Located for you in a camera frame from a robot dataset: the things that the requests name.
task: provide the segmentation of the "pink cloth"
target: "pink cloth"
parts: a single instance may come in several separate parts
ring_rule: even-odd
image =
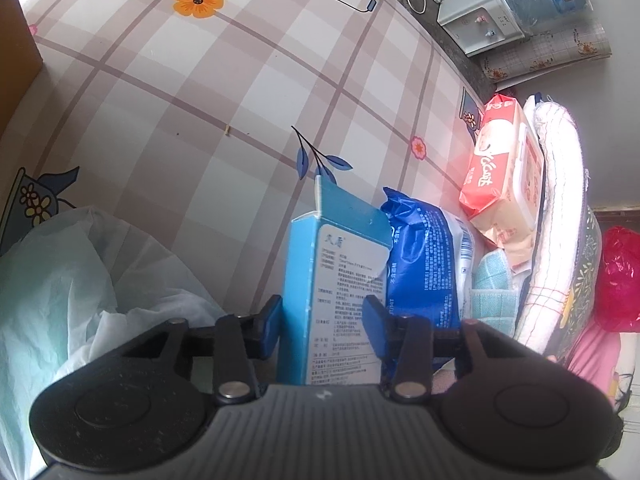
[[[567,368],[593,384],[613,403],[610,390],[620,347],[620,334],[605,332],[591,317],[570,351]]]

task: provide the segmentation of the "orange flower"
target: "orange flower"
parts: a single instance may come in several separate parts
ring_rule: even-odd
[[[224,0],[177,0],[174,4],[176,12],[183,16],[193,15],[195,18],[208,18],[221,9],[225,4]]]
[[[413,136],[411,138],[411,152],[418,160],[427,158],[427,145],[420,137]]]

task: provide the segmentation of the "white towel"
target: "white towel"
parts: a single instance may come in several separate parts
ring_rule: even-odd
[[[532,117],[545,154],[545,205],[529,293],[515,338],[542,353],[562,316],[574,278],[585,182],[571,115],[553,102],[540,103],[532,114],[532,100],[527,100],[525,112]]]

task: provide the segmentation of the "white plastic bag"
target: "white plastic bag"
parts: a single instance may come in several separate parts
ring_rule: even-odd
[[[172,317],[197,327],[223,315],[177,256],[95,208],[32,230],[0,258],[2,476],[44,466],[28,415],[49,384]]]

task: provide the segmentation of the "metal screw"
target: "metal screw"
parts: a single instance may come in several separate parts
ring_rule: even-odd
[[[427,392],[427,388],[420,383],[414,383],[413,381],[405,381],[404,383],[396,384],[394,388],[396,394],[405,399],[416,399],[423,396]]]
[[[229,381],[228,383],[220,384],[218,391],[220,395],[227,399],[237,399],[247,396],[251,392],[251,388],[242,381]]]

